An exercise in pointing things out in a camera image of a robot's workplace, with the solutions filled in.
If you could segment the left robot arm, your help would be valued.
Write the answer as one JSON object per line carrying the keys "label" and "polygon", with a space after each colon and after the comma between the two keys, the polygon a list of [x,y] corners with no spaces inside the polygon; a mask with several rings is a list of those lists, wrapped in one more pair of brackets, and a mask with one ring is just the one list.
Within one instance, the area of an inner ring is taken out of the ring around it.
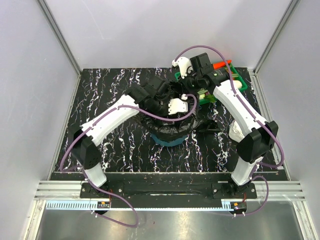
{"label": "left robot arm", "polygon": [[169,114],[170,95],[169,81],[158,76],[143,84],[134,83],[110,108],[82,124],[79,129],[69,132],[68,139],[72,142],[70,153],[82,165],[86,177],[93,183],[90,190],[96,197],[106,196],[109,190],[98,146],[108,134],[137,115],[140,110],[166,117]]}

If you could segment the black trash bag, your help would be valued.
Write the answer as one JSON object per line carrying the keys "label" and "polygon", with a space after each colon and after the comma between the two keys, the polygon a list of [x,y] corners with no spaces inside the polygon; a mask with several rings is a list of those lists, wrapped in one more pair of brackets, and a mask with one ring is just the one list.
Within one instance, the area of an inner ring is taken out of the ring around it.
{"label": "black trash bag", "polygon": [[[195,91],[187,91],[181,82],[162,79],[158,76],[140,84],[134,83],[125,93],[134,99],[134,103],[137,104],[140,109],[148,113],[151,113],[151,99],[170,101],[174,98],[180,98],[182,94],[191,94],[196,98],[199,97]],[[158,116],[165,119],[161,120],[139,112],[133,117],[133,120],[145,128],[150,134],[156,135],[160,140],[172,141],[182,138],[196,130],[199,124],[207,120],[198,114],[198,100],[187,97],[186,101],[188,102],[189,107],[187,113],[177,113],[165,117]]]}

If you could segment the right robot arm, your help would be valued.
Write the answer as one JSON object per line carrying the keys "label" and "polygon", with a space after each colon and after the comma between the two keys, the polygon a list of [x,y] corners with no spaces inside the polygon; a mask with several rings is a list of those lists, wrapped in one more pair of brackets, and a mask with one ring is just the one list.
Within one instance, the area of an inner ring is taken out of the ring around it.
{"label": "right robot arm", "polygon": [[261,162],[269,152],[278,133],[278,125],[268,122],[249,104],[234,86],[232,75],[224,68],[214,69],[208,54],[202,53],[192,58],[179,57],[172,61],[179,69],[179,80],[190,93],[207,90],[220,101],[239,125],[243,139],[237,144],[238,161],[231,174],[233,182],[227,186],[228,194],[239,198],[246,191],[256,163]]}

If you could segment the teal plastic trash bin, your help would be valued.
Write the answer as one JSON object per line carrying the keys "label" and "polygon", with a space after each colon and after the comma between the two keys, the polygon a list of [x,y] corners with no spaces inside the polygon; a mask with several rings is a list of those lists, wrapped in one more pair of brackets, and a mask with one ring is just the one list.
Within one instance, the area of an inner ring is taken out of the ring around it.
{"label": "teal plastic trash bin", "polygon": [[154,134],[151,134],[150,136],[151,136],[151,138],[154,140],[154,142],[155,142],[156,144],[159,144],[159,145],[164,146],[164,147],[174,147],[174,146],[180,145],[180,144],[182,144],[182,143],[186,140],[186,138],[187,138],[187,136],[183,136],[183,137],[180,137],[180,138],[171,140],[171,141],[164,141],[164,140],[159,139],[159,138],[158,138],[156,135],[154,135]]}

